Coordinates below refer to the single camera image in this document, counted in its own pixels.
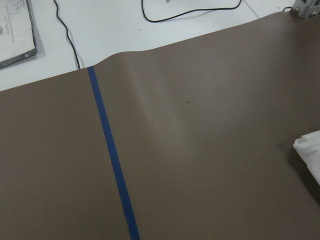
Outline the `aluminium frame post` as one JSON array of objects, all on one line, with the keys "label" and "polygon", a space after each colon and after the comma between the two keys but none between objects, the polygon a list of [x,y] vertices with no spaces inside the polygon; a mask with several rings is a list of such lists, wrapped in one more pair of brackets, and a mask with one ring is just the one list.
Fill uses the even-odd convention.
[{"label": "aluminium frame post", "polygon": [[320,14],[320,0],[296,0],[290,12],[303,20],[313,18]]}]

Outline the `white long-sleeve printed shirt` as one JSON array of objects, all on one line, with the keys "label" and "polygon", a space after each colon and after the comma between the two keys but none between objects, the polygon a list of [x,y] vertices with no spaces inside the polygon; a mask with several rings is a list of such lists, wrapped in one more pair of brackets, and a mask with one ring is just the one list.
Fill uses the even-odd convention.
[{"label": "white long-sleeve printed shirt", "polygon": [[293,148],[307,165],[308,170],[320,184],[320,131],[302,135],[296,139]]}]

